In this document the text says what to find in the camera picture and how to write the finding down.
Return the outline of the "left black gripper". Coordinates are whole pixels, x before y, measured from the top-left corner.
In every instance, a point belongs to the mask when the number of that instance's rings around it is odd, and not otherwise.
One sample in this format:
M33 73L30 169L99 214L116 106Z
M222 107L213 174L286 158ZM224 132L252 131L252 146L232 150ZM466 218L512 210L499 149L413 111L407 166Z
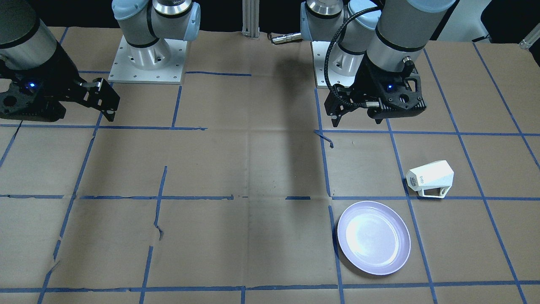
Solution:
M422 114L427 104L422 96L415 63L409 56L404 57L402 63L401 71L390 72L364 56L355 77L354 89L341 84L330 88L326 114L330 116L332 126L336 128L343 115L360 107L367 109L367 115L378 124L383 119Z

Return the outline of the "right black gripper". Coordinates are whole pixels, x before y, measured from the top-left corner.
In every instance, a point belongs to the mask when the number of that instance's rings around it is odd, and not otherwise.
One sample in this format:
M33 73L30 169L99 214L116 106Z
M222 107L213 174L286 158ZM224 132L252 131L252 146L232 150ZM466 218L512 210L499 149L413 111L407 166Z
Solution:
M59 43L52 57L25 71L8 68L1 57L1 78L10 80L1 93L0 117L11 120L55 122L65 117L62 101L99 110L113 122L120 96L107 81L85 81Z

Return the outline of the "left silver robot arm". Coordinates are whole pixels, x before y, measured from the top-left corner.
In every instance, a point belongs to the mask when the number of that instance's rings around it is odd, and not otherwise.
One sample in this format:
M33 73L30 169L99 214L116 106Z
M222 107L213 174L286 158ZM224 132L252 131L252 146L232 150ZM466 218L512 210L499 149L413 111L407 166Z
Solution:
M427 108L415 66L453 0L307 0L300 6L306 41L327 41L324 108L332 125L359 108L377 124Z

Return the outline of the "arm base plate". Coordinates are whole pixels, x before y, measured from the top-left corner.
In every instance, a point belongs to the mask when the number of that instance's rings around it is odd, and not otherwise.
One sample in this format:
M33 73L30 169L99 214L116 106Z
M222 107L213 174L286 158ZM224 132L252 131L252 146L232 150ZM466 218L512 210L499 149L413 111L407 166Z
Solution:
M359 54L352 54L353 50L341 47L338 42L332 46L327 69L330 85L341 84L349 87L353 84L359 65L371 42L372 38L368 37L367 42L360 43L358 47ZM324 62L329 45L330 42L327 41L311 42L316 88L319 89L327 88L324 76Z
M187 41L160 39L153 46L135 48L122 37L108 81L180 85L188 46Z

